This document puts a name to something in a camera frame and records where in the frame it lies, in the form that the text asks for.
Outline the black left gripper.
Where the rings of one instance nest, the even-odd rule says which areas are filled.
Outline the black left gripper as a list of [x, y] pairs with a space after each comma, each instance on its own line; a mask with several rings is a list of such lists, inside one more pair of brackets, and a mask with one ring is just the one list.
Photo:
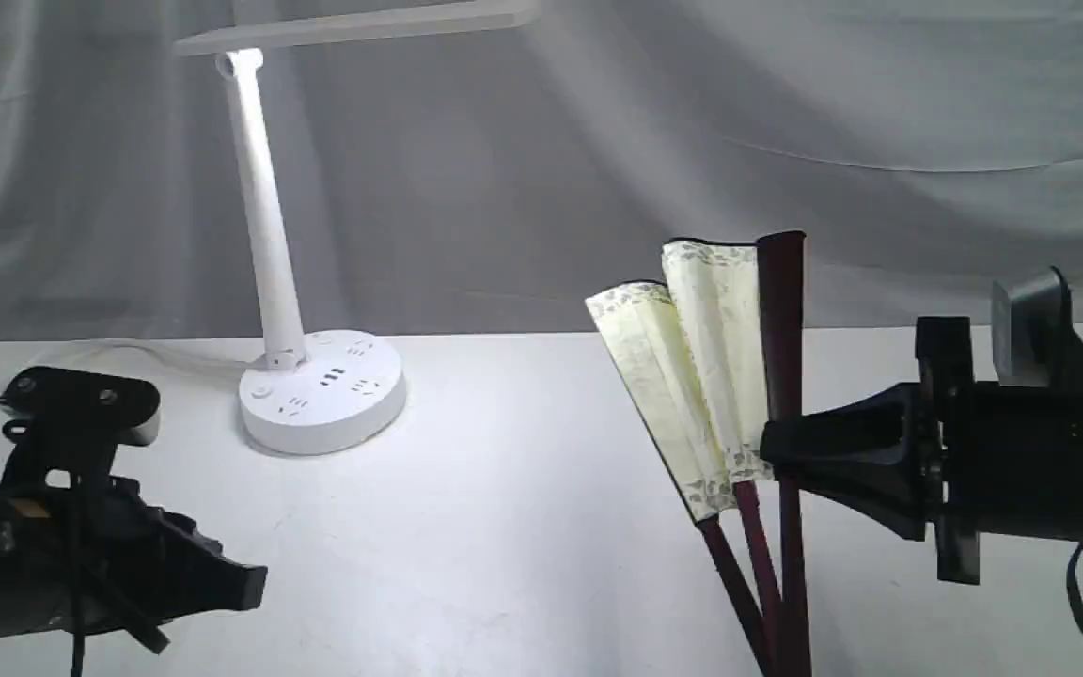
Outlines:
[[268, 567], [229, 559], [192, 518], [146, 504], [138, 480], [113, 476], [92, 498], [0, 496], [0, 638], [126, 633], [162, 654], [165, 624], [253, 611], [266, 581]]

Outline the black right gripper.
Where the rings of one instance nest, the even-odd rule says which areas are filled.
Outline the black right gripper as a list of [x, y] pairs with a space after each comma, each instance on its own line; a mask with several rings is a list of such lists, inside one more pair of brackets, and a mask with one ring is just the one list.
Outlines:
[[[777, 479], [915, 543], [928, 496], [945, 582], [981, 581], [986, 534], [1083, 543], [1083, 391], [976, 380], [964, 317], [919, 318], [915, 357], [919, 385], [766, 424], [760, 456]], [[925, 480], [919, 403], [932, 419]]]

